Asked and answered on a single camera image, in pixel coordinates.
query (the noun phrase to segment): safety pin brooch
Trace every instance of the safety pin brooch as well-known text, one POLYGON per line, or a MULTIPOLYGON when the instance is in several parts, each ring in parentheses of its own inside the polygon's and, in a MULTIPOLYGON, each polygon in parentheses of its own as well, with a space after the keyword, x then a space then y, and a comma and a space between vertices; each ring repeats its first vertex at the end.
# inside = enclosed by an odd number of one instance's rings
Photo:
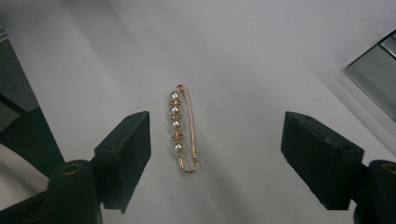
POLYGON ((192 113, 191 113, 191 104, 190 104, 190 99, 189 99, 189 94, 187 92, 187 88, 184 85, 178 85, 176 87, 175 91, 172 91, 170 94, 170 120, 171 120, 171 126, 173 130, 175 131, 175 134, 172 136, 172 141, 174 141, 173 144, 173 150, 174 152, 178 155, 178 163, 180 165, 181 171, 183 171, 186 174, 192 174, 195 171, 198 170, 199 167, 199 162, 197 158, 197 151, 195 149, 195 142, 194 142, 194 125, 192 123, 192 113), (190 127, 191 127, 191 149, 192 149, 192 161, 194 163, 194 167, 191 170, 186 169, 184 165, 184 153, 186 152, 186 147, 184 146, 183 143, 183 133, 181 132, 181 98, 182 95, 184 94, 186 101, 187 101, 187 106, 189 109, 189 114, 190 114, 190 127))

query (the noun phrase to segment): gold bead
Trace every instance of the gold bead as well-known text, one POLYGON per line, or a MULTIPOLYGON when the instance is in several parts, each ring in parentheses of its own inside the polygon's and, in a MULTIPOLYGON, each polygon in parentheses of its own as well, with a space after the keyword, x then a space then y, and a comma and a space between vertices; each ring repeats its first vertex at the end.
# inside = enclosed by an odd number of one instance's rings
POLYGON ((172 141, 179 141, 179 140, 181 140, 181 139, 183 139, 183 133, 175 133, 173 136, 172 136, 172 141))
POLYGON ((169 119, 181 119, 181 115, 171 115, 169 119))
POLYGON ((180 101, 171 101, 169 105, 181 105, 180 101))

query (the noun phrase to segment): pearl bead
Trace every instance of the pearl bead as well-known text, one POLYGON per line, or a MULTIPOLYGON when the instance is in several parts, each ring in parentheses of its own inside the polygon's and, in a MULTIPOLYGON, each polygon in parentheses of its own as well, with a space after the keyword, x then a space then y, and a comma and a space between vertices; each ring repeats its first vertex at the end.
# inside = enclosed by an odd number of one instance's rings
POLYGON ((173 150, 177 155, 184 154, 184 144, 182 142, 175 142, 173 144, 173 150))
POLYGON ((181 130, 181 121, 178 119, 174 119, 171 121, 171 126, 175 131, 181 130))
POLYGON ((172 114, 180 114, 180 106, 172 105, 170 111, 172 114))
POLYGON ((178 91, 172 91, 170 96, 171 100, 173 101, 179 101, 181 99, 181 92, 178 91))

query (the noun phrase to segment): white surface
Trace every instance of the white surface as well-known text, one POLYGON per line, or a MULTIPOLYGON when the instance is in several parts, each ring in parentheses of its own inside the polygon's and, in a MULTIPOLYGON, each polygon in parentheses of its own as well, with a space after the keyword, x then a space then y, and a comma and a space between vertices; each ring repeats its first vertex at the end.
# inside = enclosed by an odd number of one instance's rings
POLYGON ((284 113, 322 121, 366 149, 366 164, 394 161, 339 87, 395 11, 394 0, 2 0, 0 20, 67 161, 90 159, 127 115, 151 113, 151 160, 126 214, 103 210, 105 223, 333 224, 353 223, 354 206, 326 211, 287 165, 284 113), (167 97, 179 83, 196 175, 171 152, 167 97))
POLYGON ((49 180, 0 144, 0 211, 46 190, 49 180))

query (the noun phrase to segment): screw hole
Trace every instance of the screw hole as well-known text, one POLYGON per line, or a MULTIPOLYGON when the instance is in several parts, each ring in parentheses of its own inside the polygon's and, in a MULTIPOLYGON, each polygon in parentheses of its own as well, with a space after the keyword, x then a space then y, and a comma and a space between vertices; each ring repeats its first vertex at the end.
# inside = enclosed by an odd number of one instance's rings
POLYGON ((385 170, 387 170, 388 172, 396 175, 396 165, 394 164, 390 164, 390 163, 382 163, 382 168, 384 168, 385 170))
POLYGON ((71 164, 69 166, 64 167, 64 169, 62 170, 62 174, 73 175, 77 173, 81 169, 81 167, 82 166, 80 164, 71 164))

